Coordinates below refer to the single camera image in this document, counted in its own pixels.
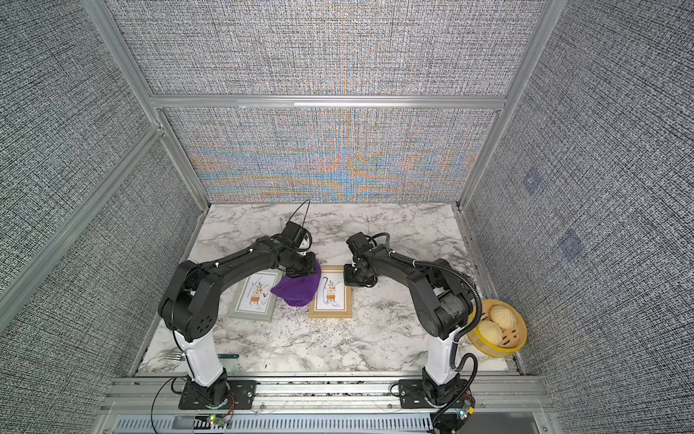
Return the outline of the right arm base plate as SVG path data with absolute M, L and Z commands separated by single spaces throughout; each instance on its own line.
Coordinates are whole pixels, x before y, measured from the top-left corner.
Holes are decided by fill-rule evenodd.
M 462 409 L 475 407 L 475 398 L 471 394 L 466 393 L 459 396 L 459 391 L 454 390 L 452 395 L 436 403 L 429 399 L 425 392 L 423 381 L 421 379 L 407 380 L 401 379 L 397 385 L 391 387 L 391 393 L 399 399 L 401 408 L 406 410 L 421 410 L 421 409 L 440 409 L 455 398 L 452 407 L 454 409 Z

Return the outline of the light wooden picture frame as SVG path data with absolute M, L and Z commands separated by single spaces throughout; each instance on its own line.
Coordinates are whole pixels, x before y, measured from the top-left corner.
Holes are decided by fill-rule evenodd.
M 343 266 L 323 266 L 314 299 L 309 304 L 312 319 L 352 318 L 352 288 L 344 280 Z

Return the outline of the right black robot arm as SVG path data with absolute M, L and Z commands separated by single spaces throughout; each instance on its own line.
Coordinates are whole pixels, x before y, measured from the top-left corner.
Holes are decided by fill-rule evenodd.
M 457 362 L 459 343 L 482 316 L 482 298 L 475 282 L 446 260 L 417 260 L 390 247 L 390 235 L 356 233 L 347 240 L 352 263 L 343 267 L 349 287 L 373 288 L 385 277 L 407 287 L 421 327 L 429 334 L 428 359 L 422 370 L 428 402 L 443 407 L 470 387 Z

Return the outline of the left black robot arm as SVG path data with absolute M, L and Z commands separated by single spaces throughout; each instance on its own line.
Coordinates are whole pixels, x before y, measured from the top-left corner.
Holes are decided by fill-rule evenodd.
M 305 231 L 296 236 L 263 236 L 218 260 L 186 260 L 177 266 L 158 314 L 184 354 L 186 385 L 200 405 L 217 409 L 230 396 L 227 371 L 217 356 L 213 338 L 224 291 L 266 269 L 281 269 L 290 278 L 316 275 L 316 255 L 309 251 L 312 243 Z

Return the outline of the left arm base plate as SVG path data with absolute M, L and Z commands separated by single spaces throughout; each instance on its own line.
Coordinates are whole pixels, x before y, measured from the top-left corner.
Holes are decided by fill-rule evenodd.
M 250 410 L 256 395 L 256 381 L 220 380 L 210 387 L 188 381 L 178 404 L 179 410 Z

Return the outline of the purple cloth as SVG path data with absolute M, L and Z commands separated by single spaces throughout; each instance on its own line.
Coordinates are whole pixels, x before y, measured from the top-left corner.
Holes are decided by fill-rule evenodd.
M 284 276 L 271 293 L 284 300 L 290 307 L 304 307 L 310 304 L 318 291 L 322 271 L 320 263 L 314 263 L 314 273 L 297 278 Z

